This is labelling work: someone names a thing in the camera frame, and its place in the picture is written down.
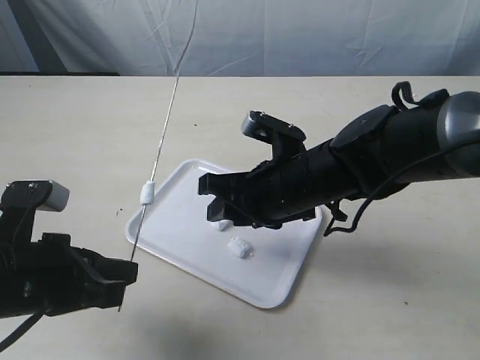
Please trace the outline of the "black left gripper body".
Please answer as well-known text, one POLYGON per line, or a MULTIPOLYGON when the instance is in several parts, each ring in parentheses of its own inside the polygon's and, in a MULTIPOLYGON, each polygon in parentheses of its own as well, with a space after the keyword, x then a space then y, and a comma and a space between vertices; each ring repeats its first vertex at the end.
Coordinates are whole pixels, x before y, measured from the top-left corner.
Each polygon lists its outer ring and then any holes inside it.
POLYGON ((27 244, 1 243, 1 316, 45 312, 54 317, 84 308, 84 282, 98 273, 67 234, 48 233, 27 244))

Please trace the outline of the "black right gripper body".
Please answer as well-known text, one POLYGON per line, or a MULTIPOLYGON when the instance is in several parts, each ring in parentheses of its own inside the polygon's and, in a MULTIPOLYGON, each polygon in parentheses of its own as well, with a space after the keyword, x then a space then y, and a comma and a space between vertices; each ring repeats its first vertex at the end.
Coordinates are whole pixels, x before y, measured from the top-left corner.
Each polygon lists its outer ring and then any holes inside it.
POLYGON ((290 221, 308 221, 323 204, 323 161, 318 157, 294 157, 275 166, 263 163, 247 173, 258 185, 257 195, 220 197, 242 198, 254 219, 252 227, 279 229, 290 221))

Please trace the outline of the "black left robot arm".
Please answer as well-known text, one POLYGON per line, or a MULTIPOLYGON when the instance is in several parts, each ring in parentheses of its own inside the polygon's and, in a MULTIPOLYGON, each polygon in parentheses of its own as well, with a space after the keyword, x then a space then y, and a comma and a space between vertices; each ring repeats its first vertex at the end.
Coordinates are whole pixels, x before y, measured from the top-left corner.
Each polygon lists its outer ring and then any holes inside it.
POLYGON ((74 247, 68 234, 44 233, 41 240, 17 247, 2 242, 1 317, 118 307, 138 269, 128 259, 74 247))

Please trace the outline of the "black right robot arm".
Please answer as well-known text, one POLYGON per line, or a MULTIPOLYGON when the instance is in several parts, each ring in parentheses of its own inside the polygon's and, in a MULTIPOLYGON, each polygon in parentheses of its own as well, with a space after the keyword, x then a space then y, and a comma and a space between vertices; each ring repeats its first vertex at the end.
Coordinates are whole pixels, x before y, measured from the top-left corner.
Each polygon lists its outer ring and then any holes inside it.
POLYGON ((318 206, 345 221, 342 200, 382 200, 416 182, 479 175, 479 93, 435 91, 407 108, 399 100, 360 115, 336 136, 305 147, 298 127, 250 111, 242 133, 272 147, 248 172, 202 175, 198 192, 212 196, 209 221, 277 230, 309 221, 318 206))

